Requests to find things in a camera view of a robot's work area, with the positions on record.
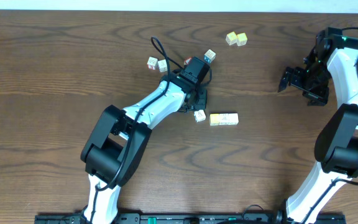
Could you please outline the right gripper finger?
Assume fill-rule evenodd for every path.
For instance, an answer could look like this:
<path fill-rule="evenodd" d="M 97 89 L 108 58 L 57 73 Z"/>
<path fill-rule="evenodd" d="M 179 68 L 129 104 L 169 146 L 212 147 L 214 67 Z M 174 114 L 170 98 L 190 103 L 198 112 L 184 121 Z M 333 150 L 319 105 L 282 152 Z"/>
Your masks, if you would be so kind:
<path fill-rule="evenodd" d="M 291 85 L 291 80 L 294 74 L 294 69 L 287 67 L 284 70 L 284 73 L 280 79 L 280 83 L 278 85 L 278 92 L 280 93 L 281 91 L 285 90 L 287 88 L 287 86 Z"/>
<path fill-rule="evenodd" d="M 308 106 L 325 106 L 328 103 L 328 92 L 307 93 Z"/>

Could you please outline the wooden A block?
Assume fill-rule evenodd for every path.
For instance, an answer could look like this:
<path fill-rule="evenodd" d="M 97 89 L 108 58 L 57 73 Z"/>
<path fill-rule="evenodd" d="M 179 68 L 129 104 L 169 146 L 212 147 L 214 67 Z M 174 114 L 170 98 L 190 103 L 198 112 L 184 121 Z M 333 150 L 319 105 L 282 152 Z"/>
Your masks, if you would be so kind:
<path fill-rule="evenodd" d="M 195 121 L 197 123 L 204 121 L 206 119 L 206 115 L 204 110 L 198 110 L 194 112 Z"/>

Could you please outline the yellow top block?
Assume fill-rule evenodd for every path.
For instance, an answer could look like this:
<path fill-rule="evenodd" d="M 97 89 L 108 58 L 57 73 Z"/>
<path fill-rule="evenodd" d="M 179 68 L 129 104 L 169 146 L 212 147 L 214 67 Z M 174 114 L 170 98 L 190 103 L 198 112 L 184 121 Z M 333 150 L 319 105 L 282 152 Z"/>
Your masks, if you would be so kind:
<path fill-rule="evenodd" d="M 209 115 L 209 124 L 211 126 L 218 126 L 220 124 L 219 114 L 210 114 Z"/>

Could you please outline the wooden block with figure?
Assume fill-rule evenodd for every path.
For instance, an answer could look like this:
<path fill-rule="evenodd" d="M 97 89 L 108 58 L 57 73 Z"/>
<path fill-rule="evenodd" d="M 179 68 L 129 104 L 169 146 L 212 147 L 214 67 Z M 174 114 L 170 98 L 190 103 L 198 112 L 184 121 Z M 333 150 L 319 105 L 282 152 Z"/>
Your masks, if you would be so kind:
<path fill-rule="evenodd" d="M 230 122 L 230 116 L 228 113 L 219 114 L 219 125 L 228 125 Z"/>

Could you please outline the wooden block with M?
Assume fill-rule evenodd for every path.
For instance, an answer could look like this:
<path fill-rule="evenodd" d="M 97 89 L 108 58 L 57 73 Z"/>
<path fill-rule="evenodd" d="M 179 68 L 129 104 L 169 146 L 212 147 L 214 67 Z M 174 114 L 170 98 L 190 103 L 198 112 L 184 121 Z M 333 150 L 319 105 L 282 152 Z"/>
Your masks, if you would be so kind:
<path fill-rule="evenodd" d="M 239 122 L 239 117 L 237 113 L 228 114 L 228 125 L 237 125 Z"/>

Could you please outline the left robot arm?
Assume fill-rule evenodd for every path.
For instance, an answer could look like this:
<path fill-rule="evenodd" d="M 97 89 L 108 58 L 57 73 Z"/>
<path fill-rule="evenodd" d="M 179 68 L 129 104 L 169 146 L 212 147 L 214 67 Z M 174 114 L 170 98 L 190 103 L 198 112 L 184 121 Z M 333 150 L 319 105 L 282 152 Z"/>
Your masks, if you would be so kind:
<path fill-rule="evenodd" d="M 205 109 L 203 79 L 211 75 L 209 64 L 193 57 L 185 68 L 164 75 L 140 102 L 123 109 L 110 105 L 102 112 L 80 156 L 90 183 L 81 223 L 116 219 L 121 187 L 138 168 L 153 128 L 172 113 Z"/>

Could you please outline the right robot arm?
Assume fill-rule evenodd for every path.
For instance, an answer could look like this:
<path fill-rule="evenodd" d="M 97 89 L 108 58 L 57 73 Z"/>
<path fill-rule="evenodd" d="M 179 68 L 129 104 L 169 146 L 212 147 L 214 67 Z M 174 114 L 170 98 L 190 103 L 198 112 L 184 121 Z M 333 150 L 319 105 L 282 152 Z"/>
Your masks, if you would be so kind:
<path fill-rule="evenodd" d="M 286 68 L 278 86 L 294 86 L 310 106 L 328 102 L 334 84 L 337 111 L 314 145 L 316 159 L 301 187 L 283 203 L 272 223 L 316 223 L 330 198 L 345 184 L 358 186 L 358 38 L 343 28 L 328 27 L 316 35 L 305 68 Z"/>

